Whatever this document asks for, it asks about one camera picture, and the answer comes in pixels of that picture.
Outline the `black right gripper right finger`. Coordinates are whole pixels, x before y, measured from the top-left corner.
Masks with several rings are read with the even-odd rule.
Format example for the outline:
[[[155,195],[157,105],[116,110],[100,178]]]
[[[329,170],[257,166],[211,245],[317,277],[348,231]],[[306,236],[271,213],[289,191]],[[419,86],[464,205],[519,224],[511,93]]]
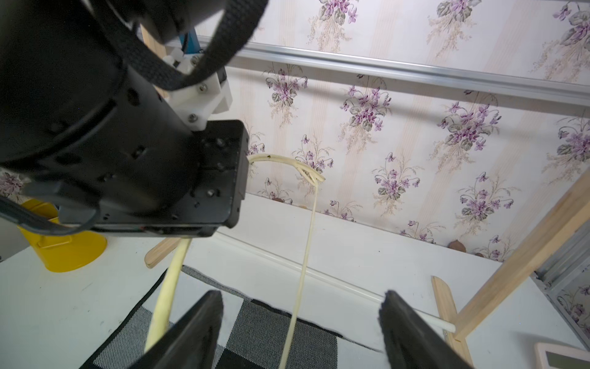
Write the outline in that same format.
[[[470,368],[393,290],[385,294],[379,310],[379,323],[392,369]]]

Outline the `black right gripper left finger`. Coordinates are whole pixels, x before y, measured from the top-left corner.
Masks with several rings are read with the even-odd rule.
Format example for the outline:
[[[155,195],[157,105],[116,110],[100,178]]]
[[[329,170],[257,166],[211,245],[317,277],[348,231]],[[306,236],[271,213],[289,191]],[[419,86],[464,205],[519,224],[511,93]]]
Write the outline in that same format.
[[[210,290],[133,368],[212,368],[224,313],[220,291]]]

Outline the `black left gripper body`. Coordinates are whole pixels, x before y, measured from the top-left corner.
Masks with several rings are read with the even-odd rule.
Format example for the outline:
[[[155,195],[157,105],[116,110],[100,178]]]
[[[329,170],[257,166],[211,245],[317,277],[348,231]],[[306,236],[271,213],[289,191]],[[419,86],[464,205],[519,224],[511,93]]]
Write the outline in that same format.
[[[78,107],[1,108],[1,165],[23,174],[23,193],[58,209],[52,223],[12,200],[1,217],[41,235],[206,238],[233,228],[247,184],[242,121],[190,130],[135,72]]]

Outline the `black white checkered scarf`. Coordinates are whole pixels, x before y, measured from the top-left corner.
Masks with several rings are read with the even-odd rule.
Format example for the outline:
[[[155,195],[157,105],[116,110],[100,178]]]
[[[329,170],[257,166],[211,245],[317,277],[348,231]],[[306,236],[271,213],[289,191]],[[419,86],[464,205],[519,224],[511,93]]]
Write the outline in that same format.
[[[144,351],[161,280],[133,307],[121,325],[83,364],[84,368],[128,368]],[[218,290],[224,317],[214,351],[215,368],[276,368],[281,359],[290,313],[252,299],[196,269],[183,266],[169,325],[181,319],[205,292]],[[289,368],[387,368],[386,355],[317,324],[298,320]]]

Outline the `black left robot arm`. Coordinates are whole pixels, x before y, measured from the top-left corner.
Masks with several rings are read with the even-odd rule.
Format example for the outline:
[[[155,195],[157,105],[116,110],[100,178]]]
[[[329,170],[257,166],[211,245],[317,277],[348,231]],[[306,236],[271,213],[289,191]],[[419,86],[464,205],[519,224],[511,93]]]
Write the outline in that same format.
[[[205,238],[233,228],[249,163],[226,65],[265,1],[4,1],[1,166],[58,221],[1,200],[47,236]]]

